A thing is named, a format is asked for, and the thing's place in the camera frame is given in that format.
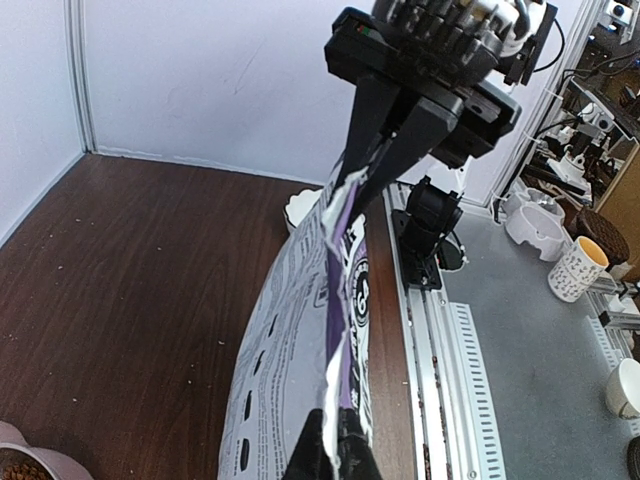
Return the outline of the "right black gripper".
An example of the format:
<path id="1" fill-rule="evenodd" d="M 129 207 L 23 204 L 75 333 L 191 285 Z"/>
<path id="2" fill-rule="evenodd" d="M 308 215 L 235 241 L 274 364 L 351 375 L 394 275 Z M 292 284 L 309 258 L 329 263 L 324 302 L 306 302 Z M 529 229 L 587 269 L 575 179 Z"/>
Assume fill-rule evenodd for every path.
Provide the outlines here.
<path id="1" fill-rule="evenodd" d="M 324 54 L 329 72 L 356 88 L 333 193 L 349 174 L 373 166 L 357 214 L 427 154 L 460 168 L 492 151 L 521 115 L 488 76 L 472 86 L 451 86 L 419 74 L 383 38 L 372 13 L 344 9 Z"/>

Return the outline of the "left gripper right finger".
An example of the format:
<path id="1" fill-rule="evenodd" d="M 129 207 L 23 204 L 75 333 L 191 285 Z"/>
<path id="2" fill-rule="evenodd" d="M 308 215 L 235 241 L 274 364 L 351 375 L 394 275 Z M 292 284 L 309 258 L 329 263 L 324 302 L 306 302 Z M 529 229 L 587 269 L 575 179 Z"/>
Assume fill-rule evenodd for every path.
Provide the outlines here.
<path id="1" fill-rule="evenodd" d="M 340 479 L 382 479 L 359 417 L 353 409 L 339 409 L 337 445 Z"/>

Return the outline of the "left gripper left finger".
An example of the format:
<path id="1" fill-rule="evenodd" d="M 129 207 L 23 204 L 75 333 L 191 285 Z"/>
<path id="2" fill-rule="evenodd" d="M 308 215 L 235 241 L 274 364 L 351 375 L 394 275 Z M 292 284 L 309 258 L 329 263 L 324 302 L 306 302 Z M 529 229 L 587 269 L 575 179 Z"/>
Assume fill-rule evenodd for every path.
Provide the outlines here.
<path id="1" fill-rule="evenodd" d="M 309 412 L 283 480 L 329 480 L 332 466 L 322 442 L 324 414 L 321 409 Z"/>

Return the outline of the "purple puppy food bag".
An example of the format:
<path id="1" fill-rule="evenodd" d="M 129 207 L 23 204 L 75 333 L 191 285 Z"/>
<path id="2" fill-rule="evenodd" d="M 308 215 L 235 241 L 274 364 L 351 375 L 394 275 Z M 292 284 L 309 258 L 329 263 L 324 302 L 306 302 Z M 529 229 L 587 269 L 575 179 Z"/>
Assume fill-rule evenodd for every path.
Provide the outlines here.
<path id="1" fill-rule="evenodd" d="M 353 409 L 373 452 L 369 261 L 356 199 L 362 168 L 332 175 L 279 251 L 235 362 L 219 449 L 221 479 L 282 479 L 313 409 L 339 478 L 339 409 Z"/>

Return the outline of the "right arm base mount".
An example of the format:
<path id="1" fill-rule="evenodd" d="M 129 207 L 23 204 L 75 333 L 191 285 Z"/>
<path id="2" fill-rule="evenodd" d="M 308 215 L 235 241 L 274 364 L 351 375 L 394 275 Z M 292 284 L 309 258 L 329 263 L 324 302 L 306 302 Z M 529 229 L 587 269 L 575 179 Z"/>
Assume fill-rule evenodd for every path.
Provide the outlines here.
<path id="1" fill-rule="evenodd" d="M 408 213 L 394 209 L 391 220 L 399 254 L 400 278 L 405 288 L 439 291 L 443 288 L 443 271 L 459 272 L 469 263 L 466 247 L 455 232 L 441 238 L 440 243 L 428 255 L 423 247 L 412 249 L 405 239 L 405 232 L 410 224 Z"/>

